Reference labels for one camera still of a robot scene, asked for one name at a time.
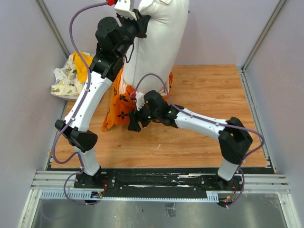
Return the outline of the orange flower-pattern pillowcase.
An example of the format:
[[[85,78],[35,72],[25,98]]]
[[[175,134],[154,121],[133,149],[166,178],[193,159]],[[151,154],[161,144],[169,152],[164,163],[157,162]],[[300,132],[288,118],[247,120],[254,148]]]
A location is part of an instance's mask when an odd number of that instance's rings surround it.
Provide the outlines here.
[[[151,90],[156,90],[164,98],[167,98],[167,92],[171,92],[171,85],[173,83],[173,73],[170,72],[164,83],[160,82],[155,76],[148,76],[142,82],[141,86],[146,84],[148,81],[158,83],[158,87],[154,85],[148,86],[147,90],[138,88],[137,92],[145,94]],[[136,102],[130,98],[131,94],[135,90],[135,86],[126,83],[124,77],[124,70],[120,70],[118,76],[112,84],[112,93],[109,103],[109,110],[102,123],[101,130],[109,131],[114,126],[126,124],[130,121],[129,113],[136,108]]]

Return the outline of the white pillow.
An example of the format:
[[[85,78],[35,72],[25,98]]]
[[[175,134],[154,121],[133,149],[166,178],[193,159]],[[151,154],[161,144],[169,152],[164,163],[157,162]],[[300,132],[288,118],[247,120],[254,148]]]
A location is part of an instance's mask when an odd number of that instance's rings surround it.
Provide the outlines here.
[[[190,2],[188,0],[142,0],[139,11],[150,16],[146,38],[136,38],[129,63],[119,82],[122,94],[129,88],[141,93],[170,88],[171,70],[181,46]]]

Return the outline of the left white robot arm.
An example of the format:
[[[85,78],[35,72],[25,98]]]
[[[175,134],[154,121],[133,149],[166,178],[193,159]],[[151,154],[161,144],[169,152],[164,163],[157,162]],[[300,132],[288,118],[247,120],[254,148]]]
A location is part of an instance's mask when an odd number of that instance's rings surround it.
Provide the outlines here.
[[[55,127],[75,148],[82,166],[76,178],[91,188],[102,182],[101,167],[95,154],[98,136],[88,128],[92,116],[105,92],[122,69],[125,56],[136,38],[146,38],[149,15],[134,10],[135,18],[105,17],[97,25],[96,54],[89,67],[89,76],[73,108]]]

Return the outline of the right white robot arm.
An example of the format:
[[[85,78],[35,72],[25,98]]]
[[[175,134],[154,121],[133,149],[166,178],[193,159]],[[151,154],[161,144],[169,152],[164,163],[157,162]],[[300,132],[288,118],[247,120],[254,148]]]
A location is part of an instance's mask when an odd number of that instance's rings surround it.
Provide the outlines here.
[[[192,130],[212,138],[219,143],[223,157],[215,184],[220,190],[232,185],[232,178],[253,142],[238,118],[225,120],[203,116],[180,105],[168,104],[154,90],[146,94],[133,92],[131,100],[136,102],[136,107],[129,113],[129,131],[140,132],[150,122],[160,122],[168,127]]]

